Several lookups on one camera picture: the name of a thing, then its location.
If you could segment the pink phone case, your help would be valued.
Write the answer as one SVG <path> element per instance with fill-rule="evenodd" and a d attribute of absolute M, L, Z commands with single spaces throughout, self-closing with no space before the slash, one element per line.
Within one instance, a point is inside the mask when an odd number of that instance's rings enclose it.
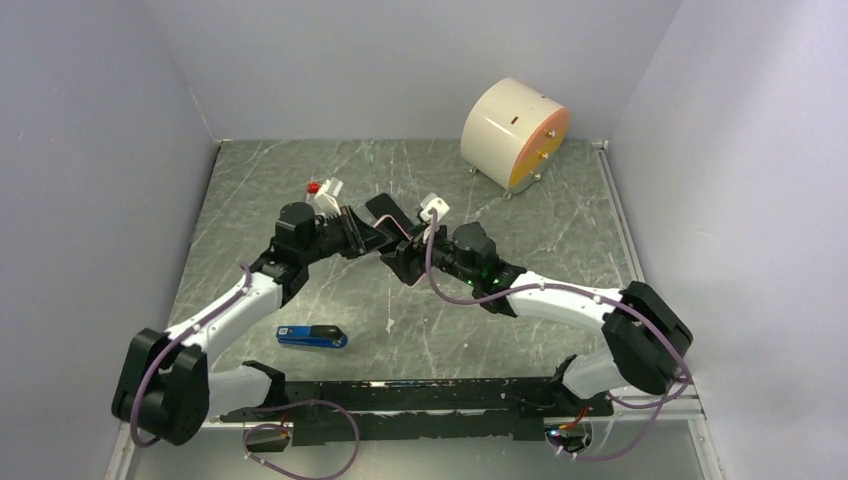
<path fill-rule="evenodd" d="M 377 228 L 377 227 L 379 227 L 383 224 L 393 225 L 401 233 L 403 233 L 403 234 L 406 233 L 405 228 L 398 222 L 398 220 L 394 216 L 392 216 L 390 214 L 385 214 L 385 215 L 380 216 L 379 218 L 376 219 L 376 221 L 372 224 L 372 226 Z"/>

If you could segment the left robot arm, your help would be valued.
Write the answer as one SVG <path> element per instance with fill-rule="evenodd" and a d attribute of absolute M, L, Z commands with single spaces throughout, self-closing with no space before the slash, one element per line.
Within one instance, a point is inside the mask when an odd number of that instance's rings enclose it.
<path fill-rule="evenodd" d="M 310 265 L 334 255 L 356 259 L 405 239 L 384 215 L 368 224 L 348 206 L 331 216 L 305 202 L 285 205 L 268 248 L 242 268 L 222 297 L 166 330 L 145 328 L 130 342 L 112 401 L 136 446 L 181 445 L 210 417 L 246 409 L 277 418 L 288 402 L 284 373 L 256 361 L 212 374 L 212 363 L 257 322 L 282 309 L 309 279 Z"/>

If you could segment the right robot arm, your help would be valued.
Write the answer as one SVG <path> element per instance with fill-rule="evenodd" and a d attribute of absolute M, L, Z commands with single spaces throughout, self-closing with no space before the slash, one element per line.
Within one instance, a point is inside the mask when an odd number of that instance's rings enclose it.
<path fill-rule="evenodd" d="M 553 321 L 598 337 L 600 345 L 563 365 L 549 390 L 561 414 L 575 414 L 589 398 L 620 387 L 662 395 L 692 379 L 684 360 L 692 332 L 644 282 L 603 289 L 546 278 L 502 260 L 477 222 L 459 226 L 452 238 L 444 227 L 404 227 L 390 215 L 376 225 L 393 238 L 381 259 L 403 282 L 426 279 L 447 303 Z"/>

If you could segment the dark blue-edged phone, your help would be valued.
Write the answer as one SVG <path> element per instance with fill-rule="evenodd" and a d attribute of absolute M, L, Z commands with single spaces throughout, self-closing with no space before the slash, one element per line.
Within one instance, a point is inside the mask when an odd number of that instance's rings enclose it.
<path fill-rule="evenodd" d="M 366 209 L 375 219 L 389 216 L 402 220 L 405 215 L 397 202 L 387 193 L 380 193 L 365 202 Z"/>

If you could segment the blue black stapler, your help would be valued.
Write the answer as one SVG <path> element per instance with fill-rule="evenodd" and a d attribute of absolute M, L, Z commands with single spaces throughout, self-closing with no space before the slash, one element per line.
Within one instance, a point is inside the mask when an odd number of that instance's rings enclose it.
<path fill-rule="evenodd" d="M 276 339 L 281 345 L 341 349 L 348 336 L 336 325 L 278 326 Z"/>

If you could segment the cream cylindrical drawer box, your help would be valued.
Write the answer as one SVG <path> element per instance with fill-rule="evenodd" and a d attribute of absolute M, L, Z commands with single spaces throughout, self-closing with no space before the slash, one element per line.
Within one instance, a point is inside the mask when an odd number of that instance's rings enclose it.
<path fill-rule="evenodd" d="M 514 78 L 491 86 L 468 114 L 462 158 L 512 197 L 538 181 L 561 147 L 571 112 Z"/>

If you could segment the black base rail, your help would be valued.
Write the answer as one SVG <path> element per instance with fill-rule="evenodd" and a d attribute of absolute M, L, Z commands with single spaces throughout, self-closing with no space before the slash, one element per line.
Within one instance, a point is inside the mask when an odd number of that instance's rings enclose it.
<path fill-rule="evenodd" d="M 509 437 L 535 441 L 578 415 L 610 417 L 610 400 L 579 399 L 549 377 L 392 381 L 290 381 L 288 413 L 247 408 L 225 424 L 285 420 L 296 446 L 330 442 Z"/>

